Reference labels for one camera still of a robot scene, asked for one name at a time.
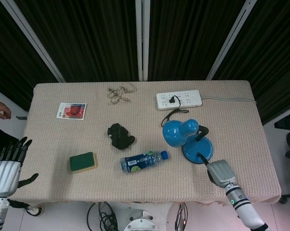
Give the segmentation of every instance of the power strip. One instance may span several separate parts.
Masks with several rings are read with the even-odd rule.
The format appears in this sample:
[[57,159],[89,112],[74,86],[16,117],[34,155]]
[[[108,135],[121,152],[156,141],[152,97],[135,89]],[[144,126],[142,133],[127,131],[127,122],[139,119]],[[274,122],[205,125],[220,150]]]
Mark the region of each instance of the power strip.
[[158,93],[157,106],[159,110],[169,110],[179,107],[178,99],[175,97],[175,102],[170,103],[172,96],[176,95],[180,99],[181,107],[199,107],[202,105],[201,95],[198,90],[184,90],[175,92]]

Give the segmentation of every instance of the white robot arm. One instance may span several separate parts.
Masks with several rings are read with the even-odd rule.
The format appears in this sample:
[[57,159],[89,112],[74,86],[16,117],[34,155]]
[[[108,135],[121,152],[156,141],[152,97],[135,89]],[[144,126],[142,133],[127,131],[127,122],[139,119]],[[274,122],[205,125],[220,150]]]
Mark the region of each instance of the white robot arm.
[[36,173],[30,179],[19,182],[21,167],[32,142],[29,140],[25,143],[26,139],[27,137],[24,137],[16,144],[10,143],[0,154],[0,230],[9,208],[7,197],[13,195],[17,188],[33,182],[38,176]]
[[225,189],[225,194],[243,224],[252,231],[270,231],[266,223],[260,218],[253,205],[245,196],[242,189],[236,185],[236,177],[226,160],[209,163],[205,157],[198,153],[205,166],[212,183]]

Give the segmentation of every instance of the power cord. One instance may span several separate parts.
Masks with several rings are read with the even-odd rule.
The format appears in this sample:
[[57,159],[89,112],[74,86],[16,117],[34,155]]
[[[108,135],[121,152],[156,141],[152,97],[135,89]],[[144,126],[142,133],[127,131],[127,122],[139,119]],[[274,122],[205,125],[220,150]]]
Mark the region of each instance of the power cord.
[[221,99],[221,98],[215,98],[215,97],[202,97],[202,100],[221,100],[221,101],[244,101],[244,102],[253,102],[256,103],[255,100],[246,100],[246,99]]
[[178,113],[178,112],[183,112],[183,113],[188,113],[189,112],[189,110],[180,109],[181,102],[180,102],[180,99],[176,95],[173,95],[172,98],[169,100],[169,102],[170,103],[174,103],[175,102],[175,98],[174,97],[176,97],[178,99],[179,106],[177,108],[175,108],[173,111],[171,111],[170,113],[168,113],[168,115],[166,117],[164,117],[164,119],[161,122],[161,127],[163,127],[164,124],[170,120],[171,115],[173,115],[175,113]]
[[[90,231],[93,231],[93,230],[89,226],[88,218],[89,218],[89,213],[95,204],[96,203],[93,203],[89,207],[87,216],[86,216],[87,227]],[[110,206],[110,204],[108,202],[99,202],[98,211],[99,211],[100,230],[101,231],[118,231],[118,223],[117,223],[116,215],[114,213],[114,210]]]
[[[183,230],[180,230],[180,222],[183,220]],[[175,231],[184,231],[185,226],[188,222],[188,208],[185,203],[181,203],[178,208],[176,221],[175,221]]]

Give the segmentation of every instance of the black glove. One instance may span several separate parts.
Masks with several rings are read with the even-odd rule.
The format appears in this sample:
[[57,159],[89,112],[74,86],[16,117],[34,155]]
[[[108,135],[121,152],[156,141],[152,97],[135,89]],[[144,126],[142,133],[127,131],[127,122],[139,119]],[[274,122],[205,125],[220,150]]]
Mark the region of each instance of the black glove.
[[134,136],[128,136],[128,131],[120,124],[113,124],[107,134],[112,139],[112,145],[120,150],[128,148],[135,140]]

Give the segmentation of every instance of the bottle cap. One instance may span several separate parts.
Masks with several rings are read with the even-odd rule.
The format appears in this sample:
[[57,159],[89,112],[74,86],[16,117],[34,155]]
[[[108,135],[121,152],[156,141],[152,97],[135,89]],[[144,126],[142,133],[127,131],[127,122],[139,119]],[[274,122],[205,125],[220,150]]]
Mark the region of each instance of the bottle cap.
[[162,159],[164,160],[167,160],[169,158],[168,152],[165,150],[161,152],[161,156],[162,156]]

